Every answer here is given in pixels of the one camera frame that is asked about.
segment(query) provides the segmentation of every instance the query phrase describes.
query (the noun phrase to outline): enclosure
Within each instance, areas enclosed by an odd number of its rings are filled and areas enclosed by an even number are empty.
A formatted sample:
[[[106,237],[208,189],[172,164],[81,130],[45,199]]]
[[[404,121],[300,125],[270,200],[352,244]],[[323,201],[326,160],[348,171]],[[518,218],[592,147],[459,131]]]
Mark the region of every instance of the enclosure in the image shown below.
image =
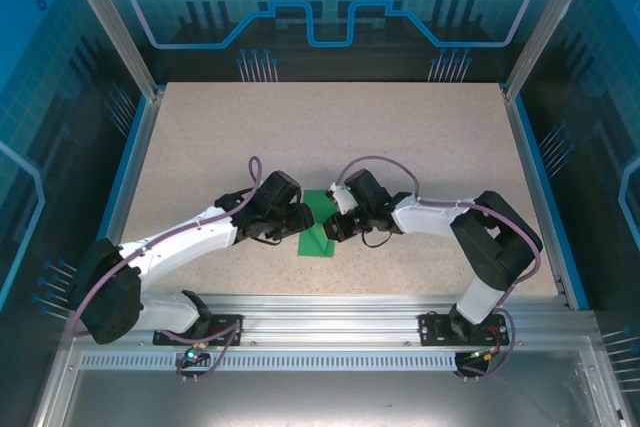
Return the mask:
[[[0,0],[0,13],[3,425],[636,425],[640,0]],[[250,186],[252,155],[305,202],[363,155],[405,164],[425,198],[499,192],[544,244],[505,303],[499,375],[458,377],[460,349],[422,345],[419,316],[449,312],[473,277],[435,235],[369,249],[304,232],[163,276],[153,295],[187,289],[243,316],[197,384],[175,375],[184,348],[152,331],[73,338],[68,286],[88,247],[146,240]],[[411,185],[365,167],[392,195]]]

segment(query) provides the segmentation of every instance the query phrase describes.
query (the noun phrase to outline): vented metal strip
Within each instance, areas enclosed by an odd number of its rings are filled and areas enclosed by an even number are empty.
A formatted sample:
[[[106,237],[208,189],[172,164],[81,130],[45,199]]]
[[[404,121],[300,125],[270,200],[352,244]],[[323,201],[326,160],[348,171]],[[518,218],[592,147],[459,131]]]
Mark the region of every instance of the vented metal strip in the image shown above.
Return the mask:
[[[177,352],[86,352],[82,370],[173,371]],[[201,367],[206,370],[212,359]],[[355,372],[453,371],[455,354],[449,352],[231,352],[219,366],[223,371]]]

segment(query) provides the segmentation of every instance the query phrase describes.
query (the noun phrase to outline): black plastic housing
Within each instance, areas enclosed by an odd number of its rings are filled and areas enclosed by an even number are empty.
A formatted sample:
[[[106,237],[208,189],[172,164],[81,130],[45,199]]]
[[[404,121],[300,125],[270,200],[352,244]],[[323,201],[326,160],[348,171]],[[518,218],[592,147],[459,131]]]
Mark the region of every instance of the black plastic housing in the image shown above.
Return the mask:
[[[225,194],[214,205],[229,212],[243,200],[243,194]],[[238,228],[235,243],[264,234],[267,239],[281,240],[313,226],[313,214],[306,204],[291,202],[302,197],[300,185],[281,171],[272,172],[258,188],[249,203],[232,216]]]
[[[362,232],[371,232],[374,228],[381,232],[402,234],[393,220],[393,211],[408,192],[399,192],[393,197],[382,187],[376,178],[366,169],[361,169],[345,182],[358,206],[351,211],[331,215],[322,225],[329,240],[344,242]]]
[[[87,250],[68,288],[71,309],[77,309],[89,290],[122,260],[109,239],[98,240]],[[140,317],[140,269],[123,267],[96,293],[81,316],[93,339],[108,344],[119,339]]]
[[[487,191],[474,201],[504,215],[525,231],[542,251],[542,241],[515,210],[496,192]],[[490,230],[498,229],[492,236]],[[462,250],[476,275],[489,287],[507,290],[533,261],[524,239],[503,222],[470,209],[451,223]]]
[[[241,315],[234,314],[212,314],[209,307],[198,297],[194,292],[190,290],[183,290],[182,293],[196,306],[198,309],[198,319],[193,323],[189,329],[180,334],[180,337],[185,339],[203,339],[209,337],[216,332],[220,332],[231,325],[238,323],[238,331],[230,332],[222,337],[214,339],[208,342],[208,345],[224,346],[229,338],[233,335],[234,339],[231,341],[232,347],[240,345],[240,339],[242,335],[242,322],[244,318]],[[178,342],[170,339],[164,335],[161,331],[156,330],[153,334],[153,345],[184,345],[182,342]]]

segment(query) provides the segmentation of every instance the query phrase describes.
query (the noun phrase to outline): gray metal base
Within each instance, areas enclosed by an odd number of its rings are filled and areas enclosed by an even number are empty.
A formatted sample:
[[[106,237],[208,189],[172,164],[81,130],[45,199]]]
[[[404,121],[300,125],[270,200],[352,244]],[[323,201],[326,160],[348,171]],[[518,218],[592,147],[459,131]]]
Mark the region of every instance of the gray metal base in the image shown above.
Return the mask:
[[[78,339],[59,352],[36,425],[217,425],[221,419],[230,425],[309,420],[330,425],[357,418],[362,425],[380,425],[382,418],[372,424],[378,415],[372,414],[378,412],[373,399],[376,405],[403,406],[387,409],[391,414],[383,425],[496,425],[499,419],[498,425],[554,425],[543,422],[545,416],[520,390],[546,404],[554,419],[583,421],[586,415],[593,425],[619,425],[593,313],[570,311],[562,299],[507,305],[516,322],[513,363],[497,380],[480,381],[481,387],[437,372],[452,370],[453,349],[423,348],[418,340],[417,315],[446,312],[453,298],[204,299],[213,312],[245,316],[241,345],[230,350],[220,372],[183,387],[172,372],[183,349],[151,345],[151,332],[132,333],[108,346]],[[332,400],[335,396],[341,400]],[[314,402],[322,409],[310,408]],[[238,415],[220,417],[227,405]],[[258,423],[260,415],[268,423]],[[165,418],[160,424],[158,416]],[[563,425],[587,425],[571,422]]]

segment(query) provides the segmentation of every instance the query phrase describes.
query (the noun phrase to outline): black mounting bracket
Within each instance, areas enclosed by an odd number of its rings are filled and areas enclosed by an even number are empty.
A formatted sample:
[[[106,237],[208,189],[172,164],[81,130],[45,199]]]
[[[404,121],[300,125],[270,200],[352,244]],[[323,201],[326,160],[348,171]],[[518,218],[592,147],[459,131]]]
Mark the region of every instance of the black mounting bracket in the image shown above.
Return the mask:
[[[202,372],[200,372],[199,370],[194,371],[194,370],[187,370],[187,369],[190,369],[192,367],[204,367],[205,362],[207,362],[208,360],[211,360],[211,354],[209,354],[208,352],[203,352],[198,356],[197,360],[190,361],[190,362],[183,361],[183,364],[180,367],[180,369],[182,370],[182,376],[193,378],[198,374],[202,374]],[[176,366],[178,365],[178,362],[180,362],[179,357],[176,358]]]
[[[183,290],[182,293],[193,302],[193,304],[198,309],[198,314],[200,315],[196,321],[193,323],[189,329],[179,334],[180,337],[185,339],[204,339],[205,337],[209,337],[210,335],[215,334],[216,332],[221,332],[224,329],[231,327],[233,324],[238,323],[240,328],[235,333],[235,338],[231,342],[232,347],[237,347],[240,345],[240,337],[242,335],[242,324],[244,318],[242,315],[214,315],[209,310],[207,304],[205,304],[197,294],[191,292],[190,290]],[[212,340],[211,342],[207,342],[208,345],[212,346],[221,346],[224,347],[227,345],[227,341],[229,337],[232,335],[232,332],[223,335],[222,337]],[[169,337],[164,335],[161,331],[156,330],[153,333],[153,345],[185,345],[183,342],[178,342],[175,340],[171,340]]]
[[[467,342],[463,341],[451,328],[449,314],[429,312],[418,316],[418,333],[422,347],[492,347],[498,342],[500,346],[509,345],[509,334],[504,316],[490,314],[476,326]]]
[[[236,322],[238,322],[240,324],[240,329],[238,329],[235,333],[235,338],[233,339],[233,341],[231,341],[231,346],[232,347],[237,347],[240,345],[240,339],[242,337],[242,323],[243,323],[244,318],[241,315],[212,315],[209,319],[208,319],[208,324],[206,326],[205,329],[200,330],[200,332],[197,335],[194,335],[195,332],[192,332],[192,329],[187,330],[185,333],[183,334],[179,334],[180,337],[184,337],[186,339],[202,339],[204,337],[208,337],[210,335],[215,334],[216,332],[220,332],[228,327],[231,327],[233,324],[235,324]],[[208,342],[209,346],[220,346],[220,347],[224,347],[228,340],[229,337],[233,335],[233,332],[229,332],[226,335],[223,335],[222,337],[212,340],[211,342]],[[175,340],[171,340],[169,337],[167,337],[166,335],[164,335],[162,332],[160,332],[159,330],[156,330],[153,333],[153,345],[179,345],[179,346],[185,346],[187,344],[184,344],[183,342],[178,342]]]

